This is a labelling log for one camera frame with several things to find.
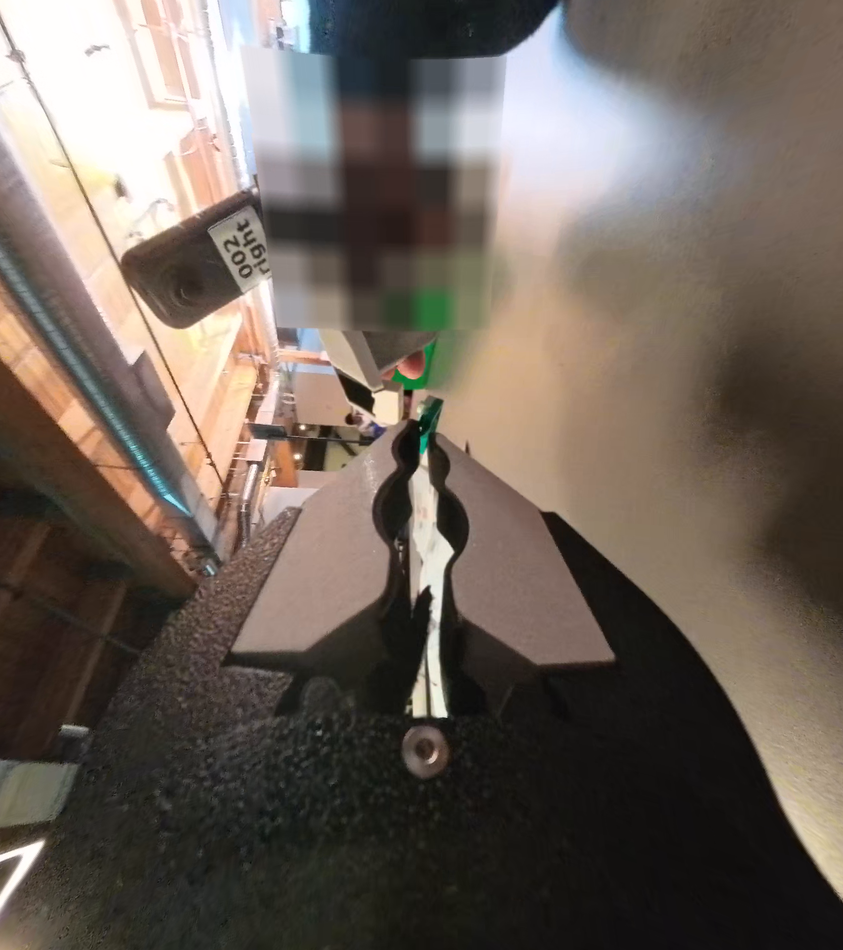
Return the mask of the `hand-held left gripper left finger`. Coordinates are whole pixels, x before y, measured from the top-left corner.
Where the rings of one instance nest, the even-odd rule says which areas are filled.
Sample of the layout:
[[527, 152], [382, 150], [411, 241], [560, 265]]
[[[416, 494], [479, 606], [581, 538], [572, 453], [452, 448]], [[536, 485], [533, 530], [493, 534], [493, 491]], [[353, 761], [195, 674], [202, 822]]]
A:
[[421, 629], [396, 542], [420, 427], [405, 421], [302, 505], [229, 650], [235, 667], [331, 679], [364, 709], [405, 709]]

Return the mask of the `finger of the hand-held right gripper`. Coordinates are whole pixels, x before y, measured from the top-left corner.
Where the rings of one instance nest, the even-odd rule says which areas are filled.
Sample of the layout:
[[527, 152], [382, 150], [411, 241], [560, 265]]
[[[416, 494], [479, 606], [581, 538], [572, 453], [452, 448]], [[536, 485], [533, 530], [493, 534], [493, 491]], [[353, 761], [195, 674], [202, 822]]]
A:
[[346, 400], [359, 410], [375, 411], [376, 394], [382, 391], [382, 370], [358, 331], [319, 330], [328, 362], [340, 380]]

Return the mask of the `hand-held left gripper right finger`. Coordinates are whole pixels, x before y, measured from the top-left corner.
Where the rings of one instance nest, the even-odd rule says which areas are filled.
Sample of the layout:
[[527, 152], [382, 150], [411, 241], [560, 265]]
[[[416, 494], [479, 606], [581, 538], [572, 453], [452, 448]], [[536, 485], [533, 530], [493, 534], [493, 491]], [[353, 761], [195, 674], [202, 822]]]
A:
[[616, 661], [541, 511], [444, 436], [428, 444], [444, 567], [449, 714], [501, 714], [515, 690]]

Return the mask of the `person's right hand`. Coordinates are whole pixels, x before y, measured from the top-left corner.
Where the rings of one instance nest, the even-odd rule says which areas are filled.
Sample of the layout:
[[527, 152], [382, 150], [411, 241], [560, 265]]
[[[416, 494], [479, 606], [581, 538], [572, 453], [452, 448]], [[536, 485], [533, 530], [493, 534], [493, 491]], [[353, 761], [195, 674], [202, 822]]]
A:
[[394, 381], [407, 389], [418, 389], [423, 386], [426, 374], [427, 356], [425, 350], [417, 350], [404, 357], [395, 367], [384, 371], [384, 381]]

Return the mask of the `green plastic bin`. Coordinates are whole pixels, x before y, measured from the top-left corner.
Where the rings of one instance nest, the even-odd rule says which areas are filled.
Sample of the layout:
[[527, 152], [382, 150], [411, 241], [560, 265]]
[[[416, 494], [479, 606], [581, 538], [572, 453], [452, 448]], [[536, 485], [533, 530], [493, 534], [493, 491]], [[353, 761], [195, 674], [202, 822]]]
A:
[[434, 381], [438, 363], [439, 342], [441, 333], [435, 333], [434, 337], [425, 345], [422, 350], [409, 357], [409, 360], [421, 359], [423, 356], [424, 365], [414, 376], [405, 376], [401, 374], [402, 385], [406, 390], [418, 391], [428, 388]]

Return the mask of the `metal ventilation duct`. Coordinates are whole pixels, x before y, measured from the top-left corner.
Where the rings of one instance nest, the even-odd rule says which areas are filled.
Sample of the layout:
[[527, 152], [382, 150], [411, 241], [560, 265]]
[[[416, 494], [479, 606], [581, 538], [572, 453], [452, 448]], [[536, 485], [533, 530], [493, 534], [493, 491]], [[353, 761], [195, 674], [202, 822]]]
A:
[[195, 493], [167, 437], [133, 398], [130, 368], [106, 329], [46, 217], [18, 174], [0, 164], [0, 288], [78, 391], [124, 464], [178, 519], [197, 521]]

